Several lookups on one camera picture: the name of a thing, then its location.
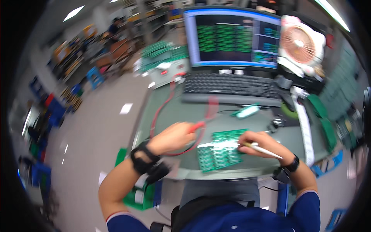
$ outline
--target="keyboard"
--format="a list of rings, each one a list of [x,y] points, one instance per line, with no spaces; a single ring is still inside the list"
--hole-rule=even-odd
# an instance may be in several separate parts
[[[281,106],[278,89],[273,80],[257,76],[236,74],[197,73],[185,80],[183,102],[209,101],[209,96],[216,96],[219,103],[253,104]]]

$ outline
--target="floor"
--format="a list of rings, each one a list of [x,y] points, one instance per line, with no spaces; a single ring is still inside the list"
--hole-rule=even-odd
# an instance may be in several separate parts
[[[130,73],[111,78],[94,91],[87,83],[80,108],[51,131],[45,162],[52,168],[52,189],[59,203],[54,222],[61,231],[107,231],[97,197],[99,177],[113,169],[119,149],[128,147],[149,83],[148,77]],[[129,113],[120,114],[126,103],[133,103]],[[353,198],[356,178],[349,178],[349,157],[345,153],[339,167],[318,179],[321,231],[333,209],[346,208]],[[276,183],[261,184],[277,189]],[[164,180],[162,214],[170,216],[183,188],[184,181]],[[263,188],[260,200],[262,208],[276,211],[277,192]],[[148,227],[153,221],[169,223],[155,209],[132,213]]]

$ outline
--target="pen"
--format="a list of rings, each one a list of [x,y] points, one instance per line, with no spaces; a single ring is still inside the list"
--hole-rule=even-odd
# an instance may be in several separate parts
[[[247,146],[247,147],[250,147],[250,148],[252,148],[252,149],[254,149],[254,150],[256,150],[256,151],[260,151],[260,152],[262,152],[262,153],[264,153],[264,154],[267,154],[267,155],[270,155],[270,156],[274,156],[274,157],[279,158],[279,159],[281,159],[281,160],[283,159],[282,157],[280,157],[280,156],[274,154],[273,152],[270,152],[270,151],[268,151],[268,150],[266,150],[266,149],[264,149],[264,148],[262,148],[262,147],[252,145],[251,143],[244,142],[243,145],[244,145],[244,146]]]

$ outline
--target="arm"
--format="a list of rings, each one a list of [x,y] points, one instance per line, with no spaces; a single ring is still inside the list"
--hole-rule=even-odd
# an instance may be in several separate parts
[[[252,131],[245,132],[243,135],[241,135],[240,140],[238,141],[238,143],[240,144],[239,151],[253,156],[274,158],[272,156],[256,151],[252,148],[241,145],[241,143],[245,141],[258,142],[260,147],[281,156],[283,158],[282,160],[279,159],[281,166],[290,165],[294,161],[295,158],[294,154],[285,146],[275,141],[271,136],[269,136],[265,132],[257,133]],[[301,160],[299,162],[298,169],[290,174],[290,180],[297,189],[298,192],[297,195],[300,195],[302,192],[306,190],[314,190],[317,192],[316,178],[312,171],[308,168],[308,166]]]
[[[148,150],[158,156],[183,148],[196,138],[195,133],[188,134],[192,125],[188,122],[171,125],[151,139],[147,144]],[[150,159],[142,151],[136,152],[135,157],[150,162]],[[105,219],[115,212],[128,211],[122,199],[134,187],[139,177],[140,174],[133,168],[131,159],[125,159],[106,176],[98,191],[99,203]]]

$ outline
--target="monitor screen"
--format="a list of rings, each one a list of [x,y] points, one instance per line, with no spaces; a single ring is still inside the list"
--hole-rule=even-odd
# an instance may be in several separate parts
[[[183,17],[192,67],[277,68],[280,19],[224,8],[189,9]]]

